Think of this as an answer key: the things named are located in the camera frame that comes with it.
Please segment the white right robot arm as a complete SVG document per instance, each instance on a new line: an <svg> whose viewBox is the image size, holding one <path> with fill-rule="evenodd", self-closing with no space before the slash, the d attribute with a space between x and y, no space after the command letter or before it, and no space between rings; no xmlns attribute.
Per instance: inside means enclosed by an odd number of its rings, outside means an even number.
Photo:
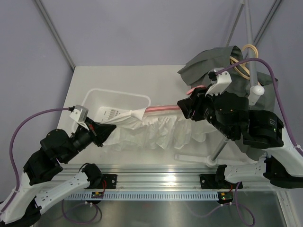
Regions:
<svg viewBox="0 0 303 227"><path fill-rule="evenodd" d="M296 189L303 186L303 160L295 154L283 122L266 110L250 110L245 97L223 92L207 94L196 88L177 102L186 119L206 120L231 141L267 152L258 162L249 165L219 165L216 173L200 175L203 189L241 187L243 182L269 182L273 186Z"/></svg>

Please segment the white skirt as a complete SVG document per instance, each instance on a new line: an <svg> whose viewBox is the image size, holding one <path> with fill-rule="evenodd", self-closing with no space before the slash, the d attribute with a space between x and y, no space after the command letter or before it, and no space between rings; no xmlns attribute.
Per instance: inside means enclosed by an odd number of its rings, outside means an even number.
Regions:
<svg viewBox="0 0 303 227"><path fill-rule="evenodd" d="M215 131L206 120L186 119L181 110L145 113L145 109L127 111L106 121L116 129L103 145L116 151L181 149L191 140L204 142L206 135Z"/></svg>

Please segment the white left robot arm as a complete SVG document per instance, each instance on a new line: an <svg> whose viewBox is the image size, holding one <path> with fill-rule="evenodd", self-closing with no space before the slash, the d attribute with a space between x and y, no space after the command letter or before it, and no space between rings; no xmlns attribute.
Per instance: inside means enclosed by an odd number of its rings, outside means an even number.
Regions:
<svg viewBox="0 0 303 227"><path fill-rule="evenodd" d="M23 167L21 182L11 193L11 198L0 205L2 227L29 227L53 205L72 193L86 188L98 188L103 175L96 164L86 164L75 176L42 193L46 183L59 174L63 167L90 144L102 147L116 125L102 124L90 118L88 128L78 126L69 136L62 129L50 131L40 141L41 148L33 153Z"/></svg>

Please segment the pink plastic hanger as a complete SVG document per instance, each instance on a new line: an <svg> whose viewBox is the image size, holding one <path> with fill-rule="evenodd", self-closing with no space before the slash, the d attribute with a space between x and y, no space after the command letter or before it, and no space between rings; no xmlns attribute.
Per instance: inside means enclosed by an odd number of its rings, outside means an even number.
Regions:
<svg viewBox="0 0 303 227"><path fill-rule="evenodd" d="M186 92L187 96L190 96L196 88L206 88L204 85L196 86ZM145 109L145 113L151 113L151 112L160 112L160 111L175 111L180 110L180 107L178 105L162 105L162 106L149 106Z"/></svg>

